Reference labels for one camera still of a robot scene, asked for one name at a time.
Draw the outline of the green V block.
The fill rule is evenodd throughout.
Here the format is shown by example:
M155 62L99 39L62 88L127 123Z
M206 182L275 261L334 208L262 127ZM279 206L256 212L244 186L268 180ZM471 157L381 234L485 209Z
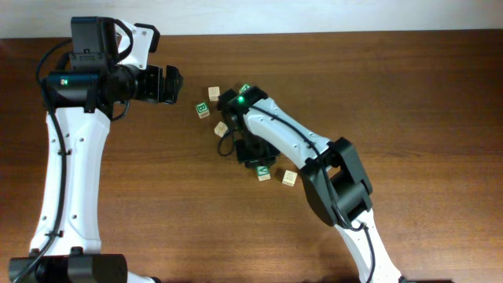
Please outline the green V block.
M258 166L256 168L257 178L261 181L270 180L270 169L267 166Z

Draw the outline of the blue sided wooden block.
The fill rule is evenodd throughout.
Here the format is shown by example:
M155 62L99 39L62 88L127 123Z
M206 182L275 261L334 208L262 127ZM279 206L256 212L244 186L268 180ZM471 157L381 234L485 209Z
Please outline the blue sided wooden block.
M296 183L298 174L294 171L286 170L284 173L284 177L282 179L282 183L287 186L294 186Z

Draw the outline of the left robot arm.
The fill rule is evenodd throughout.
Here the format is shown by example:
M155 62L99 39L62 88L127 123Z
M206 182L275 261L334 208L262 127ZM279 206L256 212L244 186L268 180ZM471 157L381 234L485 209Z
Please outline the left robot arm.
M150 65L160 32L111 17L73 17L72 49L38 76L46 107L48 163L42 209L26 257L9 261L12 282L141 282L121 254L105 254L97 220L101 161L116 105L172 105L183 78Z

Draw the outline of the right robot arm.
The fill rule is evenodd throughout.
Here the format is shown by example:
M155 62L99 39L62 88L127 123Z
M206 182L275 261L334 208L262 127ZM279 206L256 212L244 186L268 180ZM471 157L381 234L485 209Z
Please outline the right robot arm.
M249 169L269 167L279 155L294 163L310 208L343 238L361 282L406 281L377 231L373 186L346 138L332 141L308 130L257 86L227 90L217 109L228 127L226 136L241 136L232 148L239 163Z

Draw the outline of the blue sided plain block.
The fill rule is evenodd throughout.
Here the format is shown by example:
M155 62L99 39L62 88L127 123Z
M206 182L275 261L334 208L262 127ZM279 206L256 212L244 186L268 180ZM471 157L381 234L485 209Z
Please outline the blue sided plain block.
M224 122L219 121L217 126L214 129L214 132L217 136L219 136L220 138L223 138L226 135L226 133L228 132L228 127Z

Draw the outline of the green B block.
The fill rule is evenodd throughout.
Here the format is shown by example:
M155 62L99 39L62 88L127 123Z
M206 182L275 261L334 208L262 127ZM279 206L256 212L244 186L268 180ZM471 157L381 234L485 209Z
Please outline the green B block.
M206 102L201 102L195 105L195 109L200 119L210 115L210 110Z

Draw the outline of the plain wooden block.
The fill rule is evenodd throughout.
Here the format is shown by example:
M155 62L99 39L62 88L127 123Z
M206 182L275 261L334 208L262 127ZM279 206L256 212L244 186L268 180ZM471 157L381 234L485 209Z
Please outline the plain wooden block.
M220 96L220 89L218 86L210 86L207 89L209 101L218 101Z

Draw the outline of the green N block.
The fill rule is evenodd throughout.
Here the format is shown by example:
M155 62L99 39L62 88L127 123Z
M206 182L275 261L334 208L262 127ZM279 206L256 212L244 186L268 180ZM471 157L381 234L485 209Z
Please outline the green N block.
M243 84L243 85L240 87L240 89L239 89L239 93L241 94L241 93L245 92L245 91L246 91L247 89L249 89L250 87L251 87L251 86L250 86L250 85L248 85L248 84Z

